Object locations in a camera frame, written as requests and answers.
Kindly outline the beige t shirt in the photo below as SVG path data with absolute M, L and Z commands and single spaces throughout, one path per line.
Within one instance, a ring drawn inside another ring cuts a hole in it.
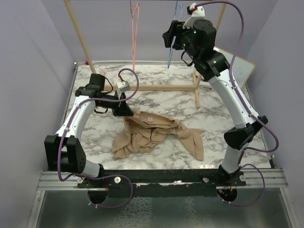
M 113 140 L 114 159 L 128 158 L 133 153 L 150 153 L 168 135 L 175 135 L 188 152 L 197 160 L 204 160 L 200 129 L 188 128 L 172 117 L 133 110 L 125 117 L 124 130 Z

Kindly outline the blue wire hanger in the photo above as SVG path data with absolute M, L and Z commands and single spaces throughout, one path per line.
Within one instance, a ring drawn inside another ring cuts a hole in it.
M 182 11 L 183 11 L 183 3 L 179 4 L 179 1 L 176 0 L 176 1 L 175 1 L 174 16 L 173 16 L 173 19 L 174 19 L 174 20 L 176 19 L 178 9 L 180 9 L 180 14 L 179 14 L 179 18 L 178 18 L 178 20 L 180 20 L 180 19 L 181 19 L 181 16 L 182 16 Z M 168 62 L 167 62 L 167 68 L 168 68 L 168 69 L 169 69 L 170 66 L 171 66 L 171 60 L 172 60 L 172 54 L 173 54 L 173 44 L 174 44 L 174 41 L 175 41 L 175 39 L 172 40 L 172 43 L 171 43 L 171 46 L 170 46 L 170 50 L 169 50 L 169 57 L 168 57 Z

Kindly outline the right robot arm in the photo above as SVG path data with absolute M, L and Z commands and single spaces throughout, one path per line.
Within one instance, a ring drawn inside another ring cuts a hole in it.
M 224 134 L 227 149 L 219 166 L 218 180 L 228 186 L 235 181 L 239 171 L 242 150 L 253 140 L 268 122 L 260 116 L 245 98 L 233 76 L 226 57 L 214 49 L 216 29 L 206 19 L 197 19 L 190 28 L 184 22 L 173 20 L 162 37 L 166 48 L 183 50 L 191 58 L 191 64 L 218 93 L 228 109 L 234 127 Z

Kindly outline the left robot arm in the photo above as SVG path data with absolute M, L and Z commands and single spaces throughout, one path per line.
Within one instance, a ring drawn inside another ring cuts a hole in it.
M 89 116 L 97 107 L 112 110 L 114 116 L 133 116 L 125 96 L 131 89 L 129 83 L 120 79 L 115 94 L 110 95 L 104 91 L 106 81 L 101 74 L 91 74 L 89 83 L 76 90 L 73 107 L 63 125 L 44 140 L 49 170 L 86 176 L 96 188 L 104 184 L 104 168 L 86 158 L 80 143 Z

